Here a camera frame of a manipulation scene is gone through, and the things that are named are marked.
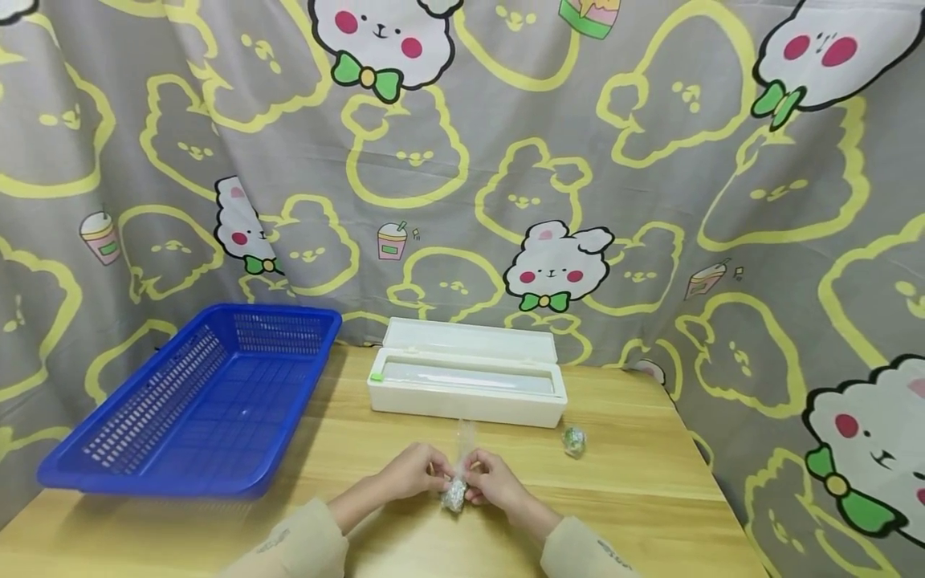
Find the drink cup illustration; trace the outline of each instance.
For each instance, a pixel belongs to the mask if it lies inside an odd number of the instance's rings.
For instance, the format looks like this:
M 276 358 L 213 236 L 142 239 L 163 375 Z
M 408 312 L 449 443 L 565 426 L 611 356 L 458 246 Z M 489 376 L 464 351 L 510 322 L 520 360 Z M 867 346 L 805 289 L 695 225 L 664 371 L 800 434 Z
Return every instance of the drink cup illustration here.
M 709 290 L 713 289 L 713 286 L 719 283 L 722 276 L 726 274 L 726 264 L 729 263 L 729 261 L 729 259 L 724 259 L 720 263 L 711 265 L 693 274 L 690 281 L 687 282 L 687 294 L 684 298 L 689 299 L 695 295 L 709 293 Z
M 122 254 L 116 225 L 106 211 L 93 213 L 80 223 L 80 237 L 102 264 L 112 264 Z
M 620 0 L 561 0 L 559 16 L 589 38 L 603 40 L 617 21 Z
M 408 242 L 408 223 L 401 221 L 398 225 L 387 223 L 379 228 L 379 259 L 398 261 L 404 253 L 405 243 Z

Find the white plastic box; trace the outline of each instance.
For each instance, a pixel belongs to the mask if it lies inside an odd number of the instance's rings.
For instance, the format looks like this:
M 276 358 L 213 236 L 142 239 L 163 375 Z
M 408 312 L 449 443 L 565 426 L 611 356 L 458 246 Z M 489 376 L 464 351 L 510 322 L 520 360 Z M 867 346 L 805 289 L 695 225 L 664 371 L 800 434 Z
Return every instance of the white plastic box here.
M 366 384 L 377 412 L 555 427 L 557 361 L 550 333 L 393 317 Z

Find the blue plastic basket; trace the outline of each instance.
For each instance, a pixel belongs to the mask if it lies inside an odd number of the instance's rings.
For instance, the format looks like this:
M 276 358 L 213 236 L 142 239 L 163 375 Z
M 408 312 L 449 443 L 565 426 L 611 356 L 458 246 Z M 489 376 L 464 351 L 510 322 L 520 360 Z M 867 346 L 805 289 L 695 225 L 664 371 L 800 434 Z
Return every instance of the blue plastic basket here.
M 39 482 L 100 494 L 262 496 L 340 321 L 308 307 L 202 311 L 45 458 Z

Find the forearm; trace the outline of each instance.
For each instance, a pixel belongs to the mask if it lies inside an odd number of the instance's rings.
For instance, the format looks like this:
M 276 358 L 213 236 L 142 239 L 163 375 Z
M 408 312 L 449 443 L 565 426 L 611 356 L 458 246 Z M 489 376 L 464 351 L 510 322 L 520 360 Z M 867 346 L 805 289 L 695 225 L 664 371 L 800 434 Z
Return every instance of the forearm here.
M 547 537 L 540 565 L 549 578 L 639 578 L 607 542 L 576 518 L 563 519 Z
M 347 535 L 369 514 L 390 500 L 388 489 L 377 476 L 366 477 L 327 503 L 334 522 Z
M 529 494 L 517 510 L 511 522 L 530 534 L 540 545 L 546 543 L 546 538 L 562 521 L 561 514 Z
M 280 522 L 259 546 L 219 578 L 341 578 L 347 540 L 321 500 Z

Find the cartoon-print fabric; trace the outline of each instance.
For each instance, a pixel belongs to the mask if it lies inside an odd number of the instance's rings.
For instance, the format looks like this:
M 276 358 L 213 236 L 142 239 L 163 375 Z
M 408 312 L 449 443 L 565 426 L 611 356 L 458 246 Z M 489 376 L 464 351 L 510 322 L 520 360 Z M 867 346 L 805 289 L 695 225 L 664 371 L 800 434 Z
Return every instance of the cartoon-print fabric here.
M 860 92 L 922 38 L 925 0 L 802 0 L 761 43 L 756 117 L 782 127 L 795 110 L 820 110 Z
M 14 24 L 39 9 L 39 0 L 0 0 L 0 26 Z
M 805 420 L 821 443 L 807 467 L 845 520 L 925 545 L 925 358 L 904 355 L 869 381 L 815 390 Z
M 450 66 L 449 17 L 461 2 L 310 0 L 308 7 L 315 38 L 336 57 L 334 81 L 391 104 L 402 89 L 433 84 Z
M 923 7 L 0 0 L 0 525 L 193 314 L 275 302 L 652 375 L 770 576 L 919 575 L 921 361 L 868 376 L 925 356 Z
M 504 272 L 511 295 L 520 297 L 520 310 L 537 307 L 562 313 L 597 289 L 610 272 L 604 250 L 613 234 L 604 227 L 576 231 L 561 221 L 537 223 L 526 231 L 521 251 Z
M 263 225 L 244 192 L 238 177 L 228 177 L 216 183 L 218 197 L 218 225 L 216 239 L 232 257 L 244 262 L 244 270 L 251 275 L 280 273 L 276 254 L 266 240 Z

